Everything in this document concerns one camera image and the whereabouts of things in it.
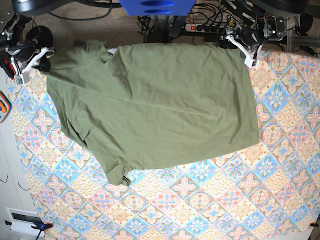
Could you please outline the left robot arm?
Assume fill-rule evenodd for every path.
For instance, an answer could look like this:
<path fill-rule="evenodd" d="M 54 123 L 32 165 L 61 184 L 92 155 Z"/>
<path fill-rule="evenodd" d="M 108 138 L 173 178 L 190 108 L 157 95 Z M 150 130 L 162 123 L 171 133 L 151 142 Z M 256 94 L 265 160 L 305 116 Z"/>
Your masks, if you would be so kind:
<path fill-rule="evenodd" d="M 294 17 L 265 14 L 257 16 L 255 20 L 250 19 L 247 23 L 240 22 L 226 27 L 219 37 L 219 44 L 230 49 L 242 46 L 251 53 L 263 45 L 275 45 L 282 51 L 292 52 L 296 48 L 292 37 L 306 36 L 313 21 L 313 16 L 308 13 Z"/>

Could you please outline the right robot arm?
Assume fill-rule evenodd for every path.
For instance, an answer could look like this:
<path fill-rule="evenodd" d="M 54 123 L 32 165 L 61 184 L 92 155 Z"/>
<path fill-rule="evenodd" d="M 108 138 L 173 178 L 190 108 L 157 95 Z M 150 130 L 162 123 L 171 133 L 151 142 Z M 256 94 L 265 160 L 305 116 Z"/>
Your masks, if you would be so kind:
<path fill-rule="evenodd" d="M 10 78 L 33 68 L 49 72 L 55 53 L 53 34 L 33 17 L 13 14 L 0 33 L 0 67 Z"/>

